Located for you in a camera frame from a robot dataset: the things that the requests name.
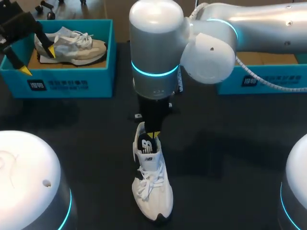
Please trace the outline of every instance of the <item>black table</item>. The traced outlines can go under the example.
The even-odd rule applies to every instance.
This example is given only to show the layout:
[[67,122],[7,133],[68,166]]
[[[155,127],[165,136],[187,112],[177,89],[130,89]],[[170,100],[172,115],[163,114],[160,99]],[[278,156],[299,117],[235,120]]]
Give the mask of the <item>black table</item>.
[[[129,44],[118,44],[112,99],[15,100],[0,82],[0,124],[44,139],[57,153],[78,206],[78,230],[151,230],[135,205],[132,142],[137,111]],[[218,96],[183,76],[160,139],[174,191],[162,229],[277,229],[280,182],[307,133],[307,94]]]

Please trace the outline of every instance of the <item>shoelace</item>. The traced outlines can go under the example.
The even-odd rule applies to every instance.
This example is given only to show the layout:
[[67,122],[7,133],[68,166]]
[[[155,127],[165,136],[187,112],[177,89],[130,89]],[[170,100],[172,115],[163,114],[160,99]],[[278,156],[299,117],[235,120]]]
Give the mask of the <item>shoelace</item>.
[[87,47],[89,45],[92,44],[92,35],[88,35],[88,33],[81,33],[80,31],[73,31],[74,33],[78,34],[78,36],[76,36],[74,38],[74,40],[71,42],[71,44],[78,44],[81,47]]
[[153,188],[161,187],[163,185],[163,168],[162,162],[160,163],[159,169],[155,172],[147,172],[140,167],[139,170],[141,171],[143,180],[140,182],[138,188],[138,196],[142,198],[142,200],[148,198]]

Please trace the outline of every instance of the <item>cable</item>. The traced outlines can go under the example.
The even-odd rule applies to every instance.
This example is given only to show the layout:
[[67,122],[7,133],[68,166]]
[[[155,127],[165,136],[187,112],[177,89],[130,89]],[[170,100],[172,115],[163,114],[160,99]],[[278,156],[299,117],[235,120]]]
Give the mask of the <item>cable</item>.
[[305,92],[307,91],[307,87],[304,88],[287,88],[287,87],[282,87],[279,85],[275,85],[272,84],[264,79],[262,79],[261,77],[259,77],[257,74],[255,74],[253,71],[251,71],[246,65],[243,64],[243,62],[236,57],[236,61],[238,62],[238,64],[253,78],[255,78],[256,80],[260,81],[262,84],[265,84],[273,89],[276,90],[281,90],[281,91],[285,91],[285,92]]
[[193,10],[193,12],[192,12],[192,14],[191,14],[191,16],[190,16],[189,18],[192,19],[192,20],[195,20],[197,14],[198,14],[198,12],[199,12],[202,8],[204,8],[204,7],[208,6],[208,5],[209,5],[208,3],[202,3],[202,4],[198,5],[198,6]]

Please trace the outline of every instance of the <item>new balance sneaker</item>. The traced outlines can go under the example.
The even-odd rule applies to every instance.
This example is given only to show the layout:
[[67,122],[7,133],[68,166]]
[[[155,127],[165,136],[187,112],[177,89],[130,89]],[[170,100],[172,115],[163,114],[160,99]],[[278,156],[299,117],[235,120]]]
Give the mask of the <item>new balance sneaker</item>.
[[152,139],[140,123],[134,143],[133,157],[138,170],[132,184],[134,199],[141,212],[152,221],[165,221],[173,209],[173,191],[169,184],[161,143]]
[[62,27],[54,34],[46,34],[50,41],[54,42],[55,58],[50,58],[41,42],[35,35],[34,43],[39,62],[45,64],[71,63],[76,66],[87,66],[106,57],[107,46],[103,41],[93,40],[92,35],[79,31],[71,31]]

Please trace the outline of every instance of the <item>glowing blue ring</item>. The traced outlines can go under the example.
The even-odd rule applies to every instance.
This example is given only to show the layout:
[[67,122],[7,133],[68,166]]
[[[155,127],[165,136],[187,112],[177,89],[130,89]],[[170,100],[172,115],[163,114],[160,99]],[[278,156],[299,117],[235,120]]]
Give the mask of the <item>glowing blue ring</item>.
[[239,36],[238,36],[238,33],[236,32],[236,29],[229,22],[226,22],[224,20],[217,19],[217,18],[209,18],[209,19],[207,19],[207,21],[217,21],[217,22],[221,22],[221,23],[225,23],[226,25],[229,25],[234,30],[234,32],[236,34],[236,38],[239,39]]
[[67,221],[67,219],[68,219],[68,217],[69,217],[69,214],[70,214],[70,212],[71,212],[71,205],[72,205],[72,195],[71,195],[71,201],[70,201],[70,203],[69,203],[69,208],[68,208],[68,212],[67,212],[67,214],[66,214],[66,217],[65,217],[63,223],[61,224],[61,226],[59,227],[58,230],[61,230],[61,229],[64,227],[64,225],[65,225],[65,223],[66,223],[66,221]]
[[297,230],[301,230],[294,222],[293,220],[290,218],[290,216],[288,215],[286,208],[283,205],[283,198],[282,198],[282,185],[283,183],[280,185],[280,200],[282,201],[282,206],[283,206],[283,210],[285,212],[285,214],[287,215],[287,217],[289,218],[289,220],[291,221],[291,223],[296,227]]
[[136,66],[133,64],[132,61],[131,61],[131,64],[132,64],[132,66],[134,67],[134,69],[136,71],[138,71],[139,73],[141,73],[143,75],[149,76],[149,77],[162,77],[162,76],[166,76],[166,75],[171,74],[172,72],[174,72],[178,68],[178,66],[179,66],[179,65],[177,65],[174,69],[172,69],[169,72],[156,74],[156,73],[146,73],[146,72],[136,68]]

